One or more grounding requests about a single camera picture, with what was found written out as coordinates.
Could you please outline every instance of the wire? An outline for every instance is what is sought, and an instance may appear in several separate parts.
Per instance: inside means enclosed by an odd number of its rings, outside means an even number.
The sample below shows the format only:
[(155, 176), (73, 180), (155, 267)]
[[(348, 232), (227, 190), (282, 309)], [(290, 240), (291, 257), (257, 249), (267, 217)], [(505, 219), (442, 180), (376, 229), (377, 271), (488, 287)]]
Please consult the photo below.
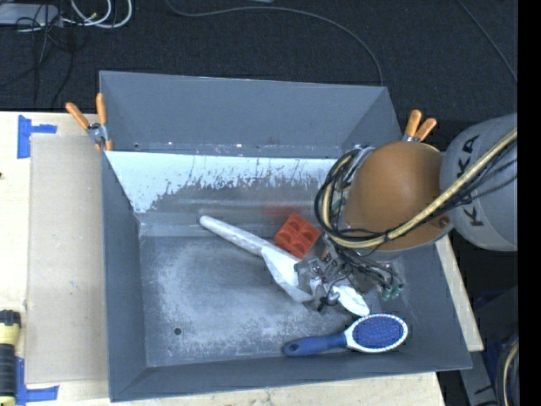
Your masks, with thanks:
[(74, 12), (83, 20), (83, 22), (81, 23), (80, 21), (73, 21), (72, 19), (68, 19), (68, 18), (63, 18), (63, 20), (65, 22), (67, 22), (67, 23), (82, 26), (82, 27), (94, 26), (94, 27), (100, 27), (101, 29), (118, 29), (119, 27), (122, 27), (123, 25), (126, 25), (131, 20), (131, 18), (133, 16), (133, 13), (134, 13), (134, 7), (133, 7), (133, 4), (132, 4), (132, 0), (126, 0), (126, 3), (128, 5), (128, 12), (127, 12), (126, 16), (121, 21), (119, 21), (117, 23), (116, 22), (116, 11), (115, 11), (115, 14), (114, 14), (115, 18), (114, 18), (113, 22), (111, 24), (107, 24), (106, 21), (111, 16), (111, 13), (113, 12), (113, 10), (112, 10), (112, 1), (111, 0), (106, 0), (107, 1), (106, 14), (103, 17), (101, 17), (100, 19), (90, 21), (91, 19), (93, 19), (96, 16), (96, 14), (92, 14), (90, 17), (87, 17), (80, 11), (79, 7), (77, 6), (77, 4), (75, 3), (74, 0), (69, 0), (69, 1), (71, 3), (71, 6), (72, 6)]
[(69, 0), (69, 2), (71, 3), (71, 7), (75, 11), (75, 13), (83, 20), (83, 22), (80, 23), (79, 21), (73, 21), (73, 20), (68, 19), (68, 18), (63, 18), (63, 21), (65, 21), (66, 23), (70, 23), (70, 24), (83, 25), (84, 27), (88, 27), (88, 26), (91, 26), (91, 25), (98, 25), (100, 23), (103, 23), (103, 22), (107, 21), (107, 19), (109, 18), (109, 15), (111, 15), (111, 11), (112, 11), (111, 0), (106, 0), (106, 1), (107, 1), (106, 14), (103, 17), (101, 17), (100, 19), (97, 19), (96, 21), (89, 21), (89, 19), (93, 19), (96, 16), (96, 14), (92, 14), (90, 17), (86, 17), (79, 10), (77, 4), (75, 4), (75, 1), (74, 0)]
[(412, 229), (417, 227), (421, 221), (424, 221), (429, 216), (433, 215), (439, 208), (441, 208), (453, 195), (455, 195), (465, 184), (470, 182), (472, 178), (475, 178), (477, 174), (483, 171), (484, 167), (495, 158), (496, 155), (501, 153), (508, 145), (513, 143), (517, 138), (517, 128), (512, 129), (508, 134), (504, 135), (498, 142), (496, 142), (492, 148), (486, 151), (471, 167), (469, 167), (466, 172), (459, 177), (455, 182), (446, 189), (441, 195), (439, 195), (430, 205), (424, 208), (419, 214), (414, 216), (409, 221), (403, 223), (402, 225), (393, 228), (392, 230), (386, 231), (384, 233), (374, 233), (371, 236), (364, 237), (350, 237), (343, 236), (336, 228), (333, 228), (331, 225), (331, 218), (329, 216), (329, 204), (332, 197), (332, 179), (339, 173), (339, 171), (344, 167), (345, 164), (352, 158), (352, 153), (348, 152), (345, 155), (345, 158), (338, 160), (335, 165), (332, 167), (331, 173), (328, 176), (328, 179), (325, 180), (325, 184), (320, 188), (318, 194), (316, 195), (316, 200), (314, 203), (316, 218), (318, 221), (321, 221), (322, 227), (327, 231), (329, 237), (337, 244), (346, 247), (346, 248), (367, 248), (375, 245), (383, 244), (389, 240), (399, 238), (403, 234), (410, 232)]
[(242, 6), (238, 8), (229, 8), (229, 9), (216, 10), (216, 11), (211, 11), (211, 12), (201, 12), (198, 14), (190, 14), (190, 13), (182, 12), (174, 8), (169, 0), (164, 0), (164, 2), (169, 7), (169, 9), (171, 9), (171, 11), (174, 12), (176, 15), (187, 17), (187, 18), (201, 18), (201, 17), (208, 17), (208, 16), (215, 16), (215, 15), (230, 14), (233, 12), (262, 10), (262, 11), (288, 12), (290, 14), (298, 14), (298, 15), (303, 15), (310, 18), (319, 19), (321, 21), (334, 25), (337, 29), (344, 31), (345, 33), (350, 35), (355, 41), (357, 41), (364, 48), (364, 50), (370, 55), (370, 58), (372, 59), (372, 62), (374, 63), (374, 66), (376, 67), (378, 71), (379, 84), (381, 86), (384, 84), (383, 72), (381, 71), (380, 63), (378, 62), (378, 59), (376, 58), (372, 50), (370, 50), (369, 46), (360, 37), (358, 37), (357, 35), (355, 35), (355, 33), (349, 30), (347, 27), (344, 27), (343, 25), (338, 24), (336, 21), (333, 21), (332, 19), (328, 19), (318, 14), (312, 14), (311, 12), (307, 12), (307, 11), (303, 11), (299, 9), (283, 8), (280, 6)]
[(126, 23), (128, 23), (128, 21), (130, 21), (132, 19), (132, 15), (134, 13), (134, 8), (133, 8), (133, 4), (132, 4), (132, 0), (126, 0), (126, 3), (128, 4), (128, 13), (126, 14), (126, 16), (124, 17), (124, 19), (122, 21), (120, 21), (119, 23), (112, 23), (112, 24), (98, 24), (96, 25), (96, 27), (100, 27), (101, 29), (118, 29), (119, 27), (122, 27), (123, 25), (125, 25)]
[(505, 344), (498, 358), (495, 378), (495, 393), (499, 405), (509, 406), (509, 396), (507, 394), (507, 382), (509, 370), (513, 362), (518, 357), (518, 333), (515, 333)]
[(489, 33), (487, 33), (487, 31), (483, 28), (483, 26), (481, 25), (481, 23), (479, 23), (477, 21), (477, 19), (473, 16), (473, 14), (470, 12), (470, 10), (466, 7), (466, 5), (461, 1), (461, 0), (456, 0), (456, 2), (460, 5), (460, 7), (464, 10), (464, 12), (466, 12), (466, 14), (472, 19), (473, 23), (475, 23), (475, 25), (483, 32), (484, 36), (487, 38), (487, 40), (489, 41), (490, 45), (495, 49), (495, 51), (498, 53), (498, 55), (500, 56), (501, 60), (503, 61), (504, 65), (507, 67), (507, 69), (509, 70), (509, 72), (511, 73), (511, 75), (513, 76), (513, 79), (515, 80), (515, 82), (518, 84), (518, 78), (516, 77), (516, 74), (515, 74), (515, 71), (513, 70), (513, 68), (511, 67), (511, 65), (509, 64), (509, 62), (507, 61), (507, 59), (505, 58), (505, 56), (503, 55), (503, 53), (500, 51), (500, 49), (498, 48), (498, 46), (496, 45), (496, 43), (492, 40), (492, 38), (490, 37)]

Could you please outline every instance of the blue hairbrush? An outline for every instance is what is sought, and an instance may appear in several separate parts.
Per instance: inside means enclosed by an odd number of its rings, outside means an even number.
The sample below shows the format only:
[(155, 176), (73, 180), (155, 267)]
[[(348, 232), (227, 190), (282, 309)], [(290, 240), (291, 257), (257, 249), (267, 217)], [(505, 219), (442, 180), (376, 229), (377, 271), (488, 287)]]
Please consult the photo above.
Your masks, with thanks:
[(374, 313), (357, 319), (346, 331), (334, 335), (303, 337), (284, 345), (287, 356), (307, 356), (332, 348), (351, 348), (377, 354), (400, 346), (407, 337), (407, 325), (395, 315)]

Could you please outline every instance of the red lego brick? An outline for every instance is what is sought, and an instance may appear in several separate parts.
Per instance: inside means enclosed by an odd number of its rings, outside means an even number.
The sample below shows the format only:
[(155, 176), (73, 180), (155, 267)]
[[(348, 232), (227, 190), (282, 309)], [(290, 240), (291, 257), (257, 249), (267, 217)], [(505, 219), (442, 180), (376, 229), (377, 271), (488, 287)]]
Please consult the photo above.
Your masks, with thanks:
[(321, 232), (317, 228), (294, 212), (280, 227), (274, 241), (280, 248), (302, 259), (308, 254), (320, 235)]

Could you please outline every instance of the metal tray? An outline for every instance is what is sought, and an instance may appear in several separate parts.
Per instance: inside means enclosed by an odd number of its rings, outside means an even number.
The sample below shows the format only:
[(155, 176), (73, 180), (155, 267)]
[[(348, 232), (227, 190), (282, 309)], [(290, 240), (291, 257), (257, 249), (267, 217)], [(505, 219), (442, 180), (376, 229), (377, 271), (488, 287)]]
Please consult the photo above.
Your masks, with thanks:
[(433, 244), (393, 263), (400, 298), (371, 310), (411, 327), (399, 350), (302, 359), (281, 346), (354, 319), (293, 302), (262, 259), (198, 223), (272, 239), (356, 144), (400, 138), (387, 89), (104, 71), (115, 150), (102, 155), (110, 397), (114, 401), (469, 368)]

